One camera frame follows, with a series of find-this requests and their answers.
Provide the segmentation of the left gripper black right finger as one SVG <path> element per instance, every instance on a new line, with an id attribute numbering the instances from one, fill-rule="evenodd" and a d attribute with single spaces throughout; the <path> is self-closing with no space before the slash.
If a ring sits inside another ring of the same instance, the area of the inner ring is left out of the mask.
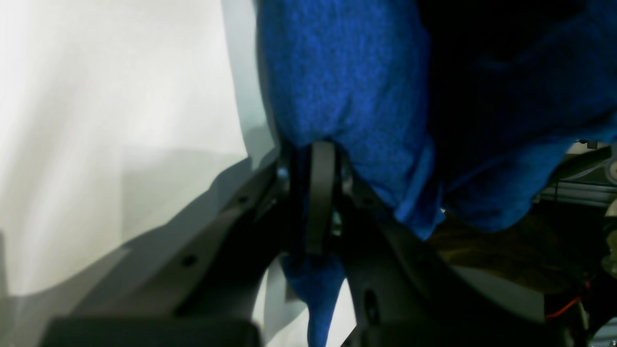
<path id="1" fill-rule="evenodd" d="M 405 226 L 328 142 L 311 145 L 308 252 L 335 255 L 354 347 L 564 347 L 565 331 L 494 304 Z"/>

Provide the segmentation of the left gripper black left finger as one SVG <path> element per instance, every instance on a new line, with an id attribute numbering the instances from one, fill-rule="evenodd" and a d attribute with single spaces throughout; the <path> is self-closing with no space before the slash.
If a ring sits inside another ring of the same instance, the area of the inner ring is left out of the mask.
<path id="1" fill-rule="evenodd" d="M 302 252 L 309 150 L 284 145 L 214 221 L 136 289 L 52 321 L 43 347 L 262 347 L 252 315 L 262 275 Z"/>

